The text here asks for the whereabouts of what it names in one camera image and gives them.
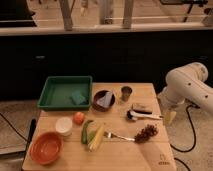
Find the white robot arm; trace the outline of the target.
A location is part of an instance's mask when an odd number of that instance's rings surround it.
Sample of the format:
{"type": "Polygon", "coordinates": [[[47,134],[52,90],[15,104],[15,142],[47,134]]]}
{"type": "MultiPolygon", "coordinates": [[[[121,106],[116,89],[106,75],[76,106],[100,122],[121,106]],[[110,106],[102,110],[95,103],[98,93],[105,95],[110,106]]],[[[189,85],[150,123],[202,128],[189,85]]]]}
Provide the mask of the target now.
{"type": "Polygon", "coordinates": [[[167,73],[166,87],[158,94],[165,125],[173,121],[176,116],[175,108],[186,99],[206,113],[213,114],[213,88],[205,84],[207,78],[208,70],[199,62],[172,69],[167,73]]]}

